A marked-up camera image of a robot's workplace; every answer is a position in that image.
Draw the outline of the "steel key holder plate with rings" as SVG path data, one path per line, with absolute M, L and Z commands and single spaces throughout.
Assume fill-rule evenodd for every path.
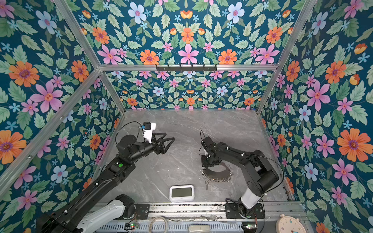
M 233 176 L 230 166 L 224 162 L 214 167 L 202 168 L 200 172 L 207 183 L 229 182 Z

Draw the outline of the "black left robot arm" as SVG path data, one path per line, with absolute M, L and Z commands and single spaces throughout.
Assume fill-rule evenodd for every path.
M 135 162 L 151 153 L 165 154 L 175 138 L 155 133 L 150 141 L 138 142 L 134 135 L 122 137 L 117 144 L 118 154 L 103 169 L 91 185 L 73 201 L 52 214 L 37 219 L 38 233 L 80 233 L 78 224 L 86 214 L 112 189 L 123 182 L 136 168 Z

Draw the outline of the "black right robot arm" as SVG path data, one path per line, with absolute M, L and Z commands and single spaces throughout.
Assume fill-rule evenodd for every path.
M 262 151 L 241 151 L 227 144 L 215 143 L 210 137 L 201 141 L 205 154 L 201 155 L 203 174 L 211 180 L 228 180 L 231 177 L 231 169 L 217 172 L 211 168 L 228 162 L 240 168 L 245 179 L 247 189 L 238 201 L 228 202 L 229 211 L 238 213 L 243 218 L 251 217 L 256 206 L 262 200 L 265 193 L 279 181 L 279 175 Z

